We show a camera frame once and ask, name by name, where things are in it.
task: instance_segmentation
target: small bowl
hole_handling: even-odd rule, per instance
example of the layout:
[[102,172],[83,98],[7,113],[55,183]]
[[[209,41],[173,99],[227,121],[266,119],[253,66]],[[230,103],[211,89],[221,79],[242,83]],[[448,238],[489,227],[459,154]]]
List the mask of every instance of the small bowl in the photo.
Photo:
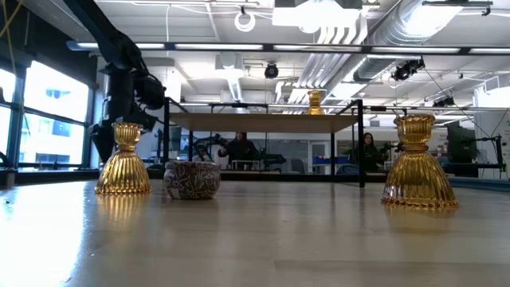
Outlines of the small bowl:
[[163,184],[173,199],[211,199],[220,187],[220,168],[215,163],[170,161],[165,169]]

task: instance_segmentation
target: chair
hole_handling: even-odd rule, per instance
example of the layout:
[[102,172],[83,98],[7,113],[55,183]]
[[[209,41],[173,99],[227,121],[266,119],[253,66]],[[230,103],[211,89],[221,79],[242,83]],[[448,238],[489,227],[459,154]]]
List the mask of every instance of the chair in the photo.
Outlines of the chair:
[[301,159],[291,159],[290,168],[292,171],[303,175],[304,174],[304,163]]

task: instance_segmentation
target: black robotic arm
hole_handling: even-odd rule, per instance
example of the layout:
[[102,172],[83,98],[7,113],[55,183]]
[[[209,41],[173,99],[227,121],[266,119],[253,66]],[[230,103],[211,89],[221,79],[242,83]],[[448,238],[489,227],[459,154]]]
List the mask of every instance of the black robotic arm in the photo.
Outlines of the black robotic arm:
[[151,131],[157,117],[146,114],[140,105],[160,109],[164,105],[165,88],[149,73],[136,44],[115,28],[93,0],[64,0],[64,3],[96,39],[108,63],[101,71],[108,75],[103,116],[99,124],[90,128],[92,141],[106,163],[115,144],[112,124],[136,123],[144,131]]

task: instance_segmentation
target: window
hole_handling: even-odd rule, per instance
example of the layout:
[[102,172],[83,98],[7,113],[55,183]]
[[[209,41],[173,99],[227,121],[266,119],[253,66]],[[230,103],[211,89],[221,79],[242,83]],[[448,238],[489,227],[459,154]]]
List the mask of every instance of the window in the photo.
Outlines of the window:
[[9,140],[10,110],[0,107],[0,152],[7,153],[7,142]]
[[16,76],[12,73],[0,69],[0,87],[3,90],[3,98],[7,102],[13,100],[14,87],[16,86]]
[[23,119],[20,163],[81,164],[84,127],[27,113]]
[[87,85],[36,61],[26,70],[25,106],[83,122],[87,103]]

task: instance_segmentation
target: gold glass candle holder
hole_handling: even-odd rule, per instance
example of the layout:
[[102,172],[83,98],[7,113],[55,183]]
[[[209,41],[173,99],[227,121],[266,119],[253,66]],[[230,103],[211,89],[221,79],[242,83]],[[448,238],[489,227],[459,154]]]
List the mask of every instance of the gold glass candle holder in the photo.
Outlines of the gold glass candle holder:
[[322,99],[321,91],[310,91],[310,108],[308,108],[308,115],[324,115],[324,110],[320,107],[320,100]]
[[395,161],[381,200],[386,203],[423,207],[458,206],[452,187],[439,162],[429,154],[434,116],[404,116],[395,119],[404,152]]
[[149,174],[135,152],[140,141],[140,125],[114,123],[119,150],[104,165],[97,182],[97,194],[133,194],[151,192]]

